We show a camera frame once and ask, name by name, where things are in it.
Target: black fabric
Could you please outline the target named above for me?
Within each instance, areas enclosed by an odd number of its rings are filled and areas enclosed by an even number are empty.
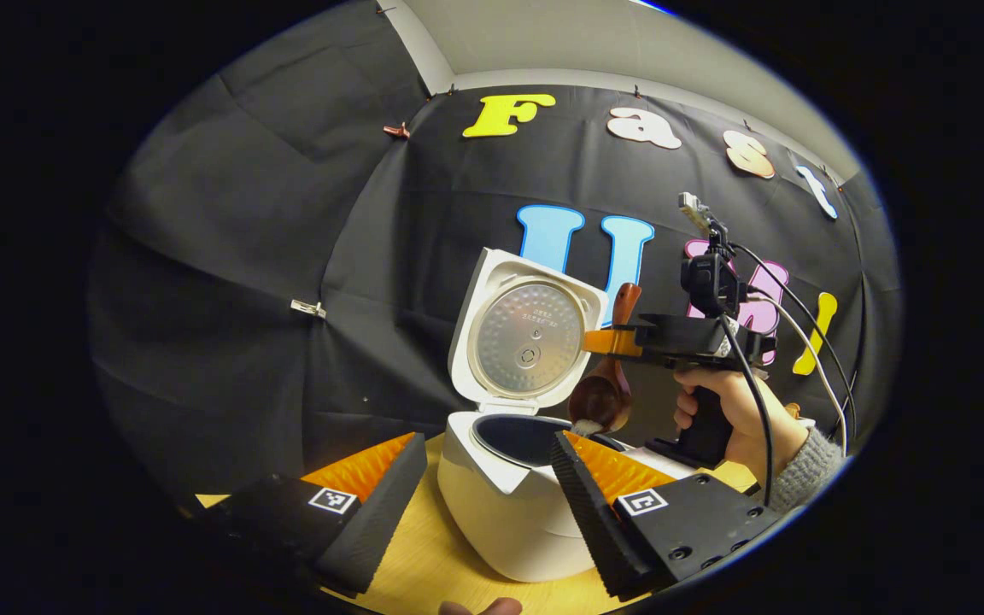
[[[691,191],[731,240],[788,269],[809,308],[819,292],[836,296],[829,337],[843,366],[852,373],[859,354],[858,386],[885,378],[897,340],[867,340],[901,318],[889,293],[876,295],[890,287],[879,270],[892,256],[879,248],[891,238],[874,208],[851,202],[859,190],[839,198],[813,170],[839,211],[830,220],[795,171],[812,164],[754,135],[776,178],[737,171],[723,132],[746,127],[675,102],[565,85],[426,102],[395,32],[352,11],[292,28],[204,83],[157,126],[109,208],[91,291],[94,361],[118,425],[169,490],[215,493],[321,467],[409,431],[436,436],[449,413],[472,410],[448,373],[454,321],[481,249],[518,254],[516,213],[534,203],[584,215],[566,273],[602,289],[612,256],[602,218],[651,223],[636,311],[686,314],[680,264],[700,237],[677,195]],[[461,136],[481,97],[519,93],[557,104],[516,135]],[[613,136],[618,106],[667,118],[681,148]],[[409,140],[383,133],[402,120]],[[747,257],[737,267],[746,280],[754,270]],[[327,319],[290,311],[290,299],[320,301]],[[804,346],[784,320],[777,345],[770,386],[829,432],[835,410],[817,375],[792,373]],[[843,390],[829,363],[827,373]],[[634,409],[618,439],[669,435],[671,374],[625,374]],[[862,391],[860,412],[875,416],[885,398]],[[542,415],[566,418],[566,402]]]
[[[520,92],[552,94],[557,105],[540,108],[538,118],[511,137],[461,136],[479,115],[481,97]],[[682,147],[670,151],[610,135],[606,121],[616,106],[671,118]],[[699,110],[681,116],[679,109],[672,102],[642,102],[631,94],[576,86],[487,87],[435,97],[415,116],[411,139],[398,143],[379,165],[333,250],[323,288],[333,311],[320,331],[323,343],[311,346],[307,377],[307,388],[315,390],[315,402],[328,416],[308,413],[307,424],[335,425],[337,415],[372,413],[441,425],[448,413],[472,409],[454,392],[445,369],[454,321],[480,249],[515,254],[522,249],[515,215],[531,203],[571,207],[584,215],[586,225],[571,239],[566,272],[599,288],[606,287],[612,252],[601,219],[621,214],[651,223],[656,237],[644,246],[644,292],[636,311],[684,314],[688,297],[678,285],[682,251],[699,234],[679,213],[676,197],[694,192],[727,223],[732,238],[788,269],[790,288],[809,308],[816,310],[820,291],[837,297],[840,310],[829,336],[852,373],[864,322],[852,216],[831,196],[840,218],[825,218],[792,161],[810,163],[761,136],[755,135],[770,152],[777,178],[734,171],[723,149],[714,148],[721,147],[723,130],[740,127]],[[738,267],[748,279],[754,264],[743,257]],[[798,312],[794,316],[808,332],[805,319]],[[836,415],[823,383],[815,374],[792,373],[803,343],[788,324],[778,330],[780,353],[770,366],[770,385],[829,431]],[[374,375],[353,378],[353,386],[337,378],[352,372]],[[840,390],[836,370],[828,367],[827,374]],[[642,444],[672,429],[678,385],[671,375],[632,365],[625,375],[634,393],[633,419],[618,437]],[[379,386],[390,390],[390,399],[379,402],[387,406],[362,401]],[[382,393],[375,394],[380,400]],[[547,416],[566,414],[566,401],[542,410]],[[380,419],[351,420],[385,425]],[[364,444],[362,436],[345,437]]]
[[[867,334],[860,338],[858,374],[852,388],[852,396],[858,398],[859,404],[859,432],[851,447],[859,450],[885,412],[898,373],[905,293],[902,291],[897,241],[871,178],[863,171],[852,176],[842,185],[840,194],[854,214],[860,260],[864,264],[862,291]]]
[[[95,371],[136,455],[186,506],[304,470],[306,345],[320,323],[290,300],[319,299],[393,143],[383,126],[425,102],[374,10],[340,5],[224,67],[156,125],[107,208],[89,290]]]

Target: ceiling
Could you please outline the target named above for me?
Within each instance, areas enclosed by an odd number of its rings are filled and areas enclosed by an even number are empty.
[[[578,83],[710,110],[823,164],[858,159],[777,75],[679,17],[634,0],[379,0],[433,92]]]

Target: sticker label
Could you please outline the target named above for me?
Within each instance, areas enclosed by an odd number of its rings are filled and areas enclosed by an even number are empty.
[[[621,495],[621,497],[618,497],[618,500],[621,501],[621,505],[625,506],[625,510],[628,510],[629,514],[633,515],[633,517],[639,514],[651,513],[652,510],[667,506],[667,500],[656,494],[655,489],[645,489],[637,494]]]
[[[318,491],[317,495],[314,495],[306,503],[309,506],[316,506],[320,507],[320,509],[327,510],[329,513],[344,514],[344,511],[347,511],[348,507],[352,506],[355,498],[353,494],[345,494],[343,491],[325,488]]]

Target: yellow letter f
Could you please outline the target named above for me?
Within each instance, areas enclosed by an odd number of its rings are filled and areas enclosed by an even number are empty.
[[[464,137],[502,137],[514,135],[518,127],[511,124],[511,118],[519,121],[530,121],[538,115],[538,105],[551,108],[557,100],[549,94],[515,94],[504,97],[481,98],[484,109],[477,117],[477,124],[466,128],[461,135]]]

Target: gray sleeve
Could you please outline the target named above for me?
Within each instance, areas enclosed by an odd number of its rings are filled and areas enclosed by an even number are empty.
[[[770,495],[770,509],[785,514],[794,507],[805,505],[811,496],[825,487],[845,462],[841,447],[825,439],[823,433],[813,427],[810,435],[795,459],[773,479],[773,494]],[[755,501],[765,498],[764,489],[753,495]]]

